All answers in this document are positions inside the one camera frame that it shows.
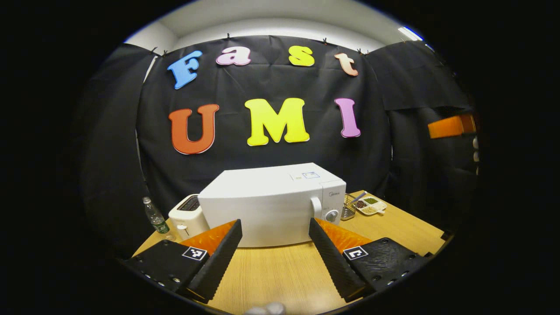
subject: microwave oven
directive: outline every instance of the microwave oven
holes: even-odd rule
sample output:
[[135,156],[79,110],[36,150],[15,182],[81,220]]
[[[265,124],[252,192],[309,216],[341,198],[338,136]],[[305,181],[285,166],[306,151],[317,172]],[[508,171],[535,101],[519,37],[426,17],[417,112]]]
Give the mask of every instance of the microwave oven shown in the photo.
[[225,170],[198,195],[210,229],[240,219],[239,247],[307,242],[309,220],[338,225],[346,182],[314,163]]

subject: microwave door handle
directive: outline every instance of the microwave door handle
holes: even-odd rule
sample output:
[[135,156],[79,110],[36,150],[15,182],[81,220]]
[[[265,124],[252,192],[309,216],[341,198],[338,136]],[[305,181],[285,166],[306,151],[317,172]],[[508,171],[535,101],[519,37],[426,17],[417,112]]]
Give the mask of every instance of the microwave door handle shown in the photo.
[[313,217],[321,219],[321,201],[317,197],[311,198],[311,205],[313,206]]

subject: orange object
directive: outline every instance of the orange object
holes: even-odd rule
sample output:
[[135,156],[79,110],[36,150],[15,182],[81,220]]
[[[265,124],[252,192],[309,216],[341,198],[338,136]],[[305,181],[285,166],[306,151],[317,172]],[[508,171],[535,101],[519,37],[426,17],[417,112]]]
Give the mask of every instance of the orange object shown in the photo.
[[323,231],[327,234],[330,240],[342,254],[342,251],[347,248],[361,246],[373,242],[373,240],[363,237],[359,234],[343,229],[338,225],[334,225],[328,221],[315,218],[317,223],[321,226]]
[[216,248],[218,248],[218,245],[222,243],[223,238],[226,236],[227,232],[230,231],[235,221],[237,220],[233,220],[226,224],[219,225],[206,232],[202,232],[198,235],[182,241],[180,244],[204,249],[208,251],[208,254],[211,256],[216,251]]
[[428,124],[428,130],[430,131],[430,138],[435,139],[476,132],[477,128],[473,115],[463,114]]
[[214,116],[219,109],[218,104],[206,104],[198,108],[198,113],[202,115],[202,137],[196,141],[189,140],[186,132],[188,119],[193,111],[186,108],[169,114],[173,147],[182,154],[197,154],[208,150],[214,143]]

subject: wire basket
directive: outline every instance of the wire basket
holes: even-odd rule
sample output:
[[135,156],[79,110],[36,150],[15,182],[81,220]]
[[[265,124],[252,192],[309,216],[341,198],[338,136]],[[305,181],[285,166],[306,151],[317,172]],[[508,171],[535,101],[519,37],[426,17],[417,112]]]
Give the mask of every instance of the wire basket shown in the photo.
[[340,219],[343,221],[353,218],[356,214],[356,204],[350,204],[352,200],[354,200],[354,197],[349,193],[346,193],[346,196],[344,197],[344,205],[342,207],[342,215],[340,216]]

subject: table surface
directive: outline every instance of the table surface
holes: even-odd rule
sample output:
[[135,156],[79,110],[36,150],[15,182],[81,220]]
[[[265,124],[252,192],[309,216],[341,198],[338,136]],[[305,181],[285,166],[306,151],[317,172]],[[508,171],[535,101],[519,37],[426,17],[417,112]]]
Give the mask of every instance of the table surface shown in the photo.
[[[358,196],[363,191],[351,193]],[[385,202],[384,214],[365,216],[359,211],[341,227],[377,240],[388,237],[413,252],[435,254],[444,244],[443,231]],[[171,232],[180,239],[170,221]],[[154,232],[134,253],[161,241]],[[351,304],[338,294],[313,242],[294,245],[238,248],[208,306],[232,314],[243,314],[255,306],[281,302],[287,314],[318,314]]]

